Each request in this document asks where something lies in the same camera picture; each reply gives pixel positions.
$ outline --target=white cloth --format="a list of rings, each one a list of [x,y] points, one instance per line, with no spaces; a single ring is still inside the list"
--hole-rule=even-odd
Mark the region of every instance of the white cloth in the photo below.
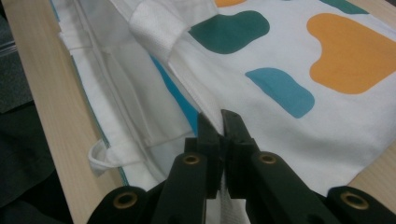
[[[335,15],[394,42],[396,32],[371,15],[346,14],[316,0],[248,0],[219,9],[207,0],[52,1],[61,18],[61,38],[105,136],[90,154],[97,173],[122,166],[131,185],[149,189],[166,177],[172,158],[182,151],[182,139],[191,136],[148,53],[219,133],[221,109],[240,114],[260,149],[280,155],[318,193],[347,184],[396,137],[396,71],[355,94],[310,76],[323,51],[320,40],[308,31],[310,20]],[[270,30],[240,50],[218,53],[189,33],[217,13],[234,16],[246,11],[261,14]],[[288,74],[312,95],[312,108],[293,115],[263,92],[247,76],[262,68]],[[227,204],[221,216],[208,217],[210,223],[248,223],[246,214],[236,218],[243,203],[230,205],[224,191],[220,198]],[[219,212],[219,200],[210,206],[210,212]]]

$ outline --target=dark gray fabric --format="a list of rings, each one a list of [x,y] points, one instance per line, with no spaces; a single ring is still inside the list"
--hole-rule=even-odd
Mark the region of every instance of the dark gray fabric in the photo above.
[[[0,15],[3,17],[3,19],[7,19],[6,12],[4,11],[3,3],[1,3],[1,1],[0,1]]]
[[[0,17],[0,46],[12,40],[7,21]],[[32,100],[18,52],[0,57],[0,113]]]
[[[2,224],[62,224],[62,222],[41,214],[29,203],[17,200],[0,209]]]
[[[0,115],[0,208],[54,169],[35,106]]]
[[[387,0],[387,2],[393,4],[396,7],[396,0]]]

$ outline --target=folded fabric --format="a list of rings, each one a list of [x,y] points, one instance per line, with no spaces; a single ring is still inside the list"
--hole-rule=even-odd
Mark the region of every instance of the folded fabric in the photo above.
[[[347,1],[52,2],[104,133],[98,173],[122,166],[130,184],[154,186],[197,111],[219,133],[221,109],[240,114],[321,194],[396,137],[396,31]],[[243,202],[219,197],[209,223],[248,223]]]
[[[143,34],[130,20],[134,36],[160,32],[152,19]],[[396,32],[345,1],[249,0],[159,38],[175,39],[159,60],[219,133],[221,109],[240,114],[261,150],[319,193],[345,185],[396,136]]]

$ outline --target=green blob pattern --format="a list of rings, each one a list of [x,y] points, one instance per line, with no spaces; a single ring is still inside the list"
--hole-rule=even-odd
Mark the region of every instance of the green blob pattern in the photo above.
[[[217,15],[191,27],[190,34],[206,49],[219,54],[234,53],[268,34],[270,23],[256,11],[232,16]]]
[[[347,2],[346,0],[320,0],[321,2],[336,7],[346,14],[369,14],[367,11]]]

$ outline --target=wooden table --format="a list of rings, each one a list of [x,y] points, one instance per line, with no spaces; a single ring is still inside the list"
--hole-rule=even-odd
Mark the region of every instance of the wooden table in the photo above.
[[[350,0],[396,29],[396,7],[385,0]],[[88,164],[88,149],[99,134],[85,104],[49,0],[2,0],[23,69],[75,223],[86,223],[93,209],[115,187],[117,170],[99,178]],[[351,183],[396,213],[396,143]]]

